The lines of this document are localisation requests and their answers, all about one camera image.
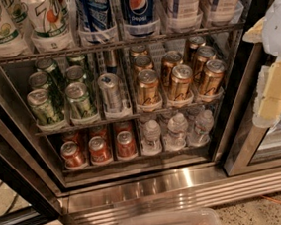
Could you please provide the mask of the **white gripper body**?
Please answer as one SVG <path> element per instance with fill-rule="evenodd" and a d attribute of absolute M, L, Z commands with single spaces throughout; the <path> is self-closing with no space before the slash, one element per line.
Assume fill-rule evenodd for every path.
<path fill-rule="evenodd" d="M 261 40 L 265 51 L 281 57 L 281 0 L 275 0 L 264 16 Z"/>

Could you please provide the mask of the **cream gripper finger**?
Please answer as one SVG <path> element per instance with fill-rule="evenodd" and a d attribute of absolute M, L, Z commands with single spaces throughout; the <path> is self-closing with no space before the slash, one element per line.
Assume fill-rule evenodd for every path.
<path fill-rule="evenodd" d="M 260 18 L 247 32 L 244 33 L 242 39 L 248 43 L 260 43 L 262 37 L 264 17 Z"/>
<path fill-rule="evenodd" d="M 281 117 L 281 60 L 271 66 L 264 65 L 257 81 L 252 123 L 265 129 Z"/>

